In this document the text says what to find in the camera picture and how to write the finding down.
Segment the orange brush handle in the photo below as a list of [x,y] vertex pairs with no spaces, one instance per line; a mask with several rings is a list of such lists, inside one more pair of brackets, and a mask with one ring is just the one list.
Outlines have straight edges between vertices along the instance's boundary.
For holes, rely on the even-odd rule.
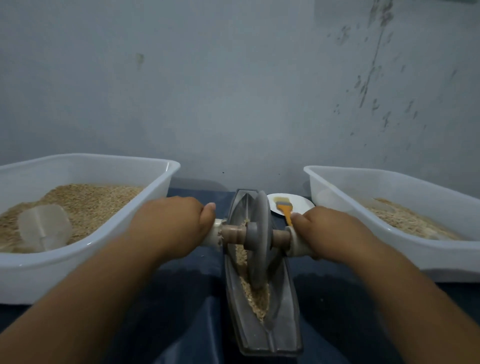
[[293,227],[292,219],[290,218],[290,214],[293,211],[293,206],[292,205],[290,205],[290,206],[288,206],[288,205],[277,205],[276,207],[284,213],[285,219],[287,219],[287,224],[289,226]]

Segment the fingernail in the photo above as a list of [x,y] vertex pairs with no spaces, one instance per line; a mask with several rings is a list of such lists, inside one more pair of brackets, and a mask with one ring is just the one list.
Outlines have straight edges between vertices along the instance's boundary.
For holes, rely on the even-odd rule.
[[209,202],[208,204],[205,205],[205,207],[209,207],[211,208],[212,210],[216,210],[216,204],[215,202]]

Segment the grinding wheel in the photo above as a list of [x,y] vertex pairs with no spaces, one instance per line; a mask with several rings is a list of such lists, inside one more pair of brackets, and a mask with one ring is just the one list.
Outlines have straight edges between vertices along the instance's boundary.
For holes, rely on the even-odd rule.
[[250,283],[259,289],[267,283],[267,254],[272,241],[272,215],[270,203],[264,191],[258,193],[252,209],[252,217],[247,223],[245,249]]

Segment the hand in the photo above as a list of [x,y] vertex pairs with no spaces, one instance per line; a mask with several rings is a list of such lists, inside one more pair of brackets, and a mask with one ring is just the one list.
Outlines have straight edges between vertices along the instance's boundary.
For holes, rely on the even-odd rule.
[[380,242],[357,218],[322,206],[292,214],[292,224],[319,258],[334,262],[347,264]]
[[170,197],[145,203],[133,216],[127,235],[164,261],[191,253],[215,221],[215,204],[205,207],[193,197]]

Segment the blue table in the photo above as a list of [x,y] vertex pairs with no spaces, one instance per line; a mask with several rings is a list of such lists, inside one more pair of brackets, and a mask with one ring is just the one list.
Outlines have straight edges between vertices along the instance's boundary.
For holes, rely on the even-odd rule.
[[[169,196],[215,202],[228,214],[232,192],[171,188]],[[274,217],[276,228],[285,222]],[[292,258],[290,267],[301,312],[304,353],[297,359],[243,357],[227,334],[228,311],[222,254],[199,247],[162,266],[128,311],[106,363],[401,363],[385,337],[362,284],[339,264]],[[480,323],[479,284],[440,284]],[[0,305],[0,330],[27,306]]]

